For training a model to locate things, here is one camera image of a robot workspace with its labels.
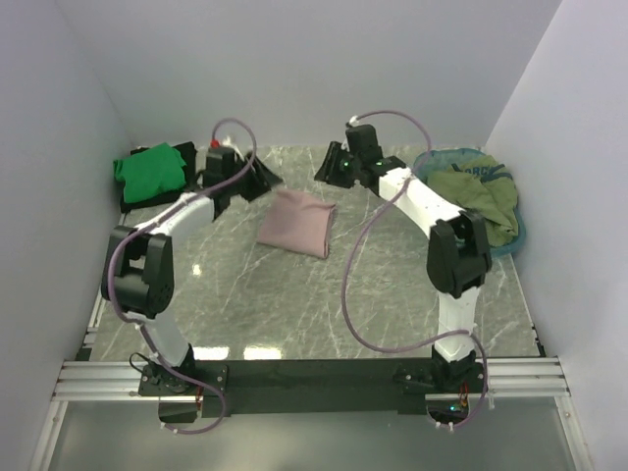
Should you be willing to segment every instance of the pink cloth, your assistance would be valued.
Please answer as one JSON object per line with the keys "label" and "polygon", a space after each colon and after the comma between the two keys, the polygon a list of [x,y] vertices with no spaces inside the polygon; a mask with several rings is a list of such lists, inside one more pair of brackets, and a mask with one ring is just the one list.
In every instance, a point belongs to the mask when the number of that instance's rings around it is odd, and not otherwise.
{"label": "pink cloth", "polygon": [[325,259],[335,207],[303,191],[278,189],[257,241]]}

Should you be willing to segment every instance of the white wall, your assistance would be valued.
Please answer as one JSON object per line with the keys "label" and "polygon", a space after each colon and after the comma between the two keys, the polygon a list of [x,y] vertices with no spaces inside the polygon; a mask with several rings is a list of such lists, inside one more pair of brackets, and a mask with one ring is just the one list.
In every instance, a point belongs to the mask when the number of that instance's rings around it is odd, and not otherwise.
{"label": "white wall", "polygon": [[[58,0],[135,143],[325,143],[375,108],[484,144],[559,0]],[[383,140],[416,141],[398,121]]]}
{"label": "white wall", "polygon": [[599,470],[628,468],[628,4],[564,0],[488,142],[512,167],[516,262]]}
{"label": "white wall", "polygon": [[0,461],[21,471],[80,346],[130,144],[52,1],[3,3],[0,64]]}

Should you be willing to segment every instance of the gray marble table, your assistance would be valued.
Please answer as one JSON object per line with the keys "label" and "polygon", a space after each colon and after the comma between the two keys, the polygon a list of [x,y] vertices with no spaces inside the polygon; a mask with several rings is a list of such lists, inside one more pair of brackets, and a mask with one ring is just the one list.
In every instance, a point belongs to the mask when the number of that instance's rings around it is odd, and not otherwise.
{"label": "gray marble table", "polygon": [[[388,149],[411,163],[418,147]],[[214,224],[175,253],[173,307],[198,358],[360,358],[381,356],[361,346],[340,313],[340,280],[360,229],[383,203],[370,191],[314,182],[326,147],[261,149],[262,160],[291,188],[336,202],[327,260],[255,243],[272,193],[252,203],[234,199]],[[133,211],[125,224],[163,207]],[[427,238],[391,209],[368,234],[350,277],[348,306],[364,338],[399,346],[437,331],[437,293],[426,273]],[[104,303],[91,360],[127,360],[146,353],[139,333]],[[523,293],[510,256],[494,260],[480,294],[476,332],[490,356],[538,356]],[[429,348],[406,356],[428,356]]]}

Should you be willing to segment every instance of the olive green cloth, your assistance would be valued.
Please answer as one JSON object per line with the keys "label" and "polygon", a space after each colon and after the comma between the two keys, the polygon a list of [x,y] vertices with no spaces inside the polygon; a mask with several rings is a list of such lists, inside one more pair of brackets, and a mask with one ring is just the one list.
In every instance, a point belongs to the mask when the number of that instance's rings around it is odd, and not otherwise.
{"label": "olive green cloth", "polygon": [[445,171],[432,172],[428,187],[450,203],[479,211],[486,219],[491,246],[506,245],[519,234],[514,214],[517,188],[512,175],[493,156],[483,155]]}
{"label": "olive green cloth", "polygon": [[114,178],[125,183],[125,202],[136,203],[185,186],[184,165],[179,151],[164,143],[115,160]]}

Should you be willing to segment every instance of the teal basket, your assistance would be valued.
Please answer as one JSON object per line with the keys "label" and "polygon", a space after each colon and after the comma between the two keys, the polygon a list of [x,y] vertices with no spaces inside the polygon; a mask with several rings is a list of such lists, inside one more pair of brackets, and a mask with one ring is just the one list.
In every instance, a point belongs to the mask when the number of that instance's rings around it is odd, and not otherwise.
{"label": "teal basket", "polygon": [[[451,167],[451,164],[464,164],[482,155],[486,154],[480,150],[466,147],[460,149],[432,150],[427,161],[419,168],[415,175],[421,182],[427,183],[428,176],[432,172],[447,170]],[[416,158],[414,165],[424,157],[425,152]],[[526,227],[523,224],[523,218],[521,217],[518,206],[514,208],[514,215],[519,224],[519,234],[511,243],[502,245],[501,247],[491,247],[491,256],[493,258],[499,258],[508,253],[514,253],[523,246],[523,242],[526,239]]]}

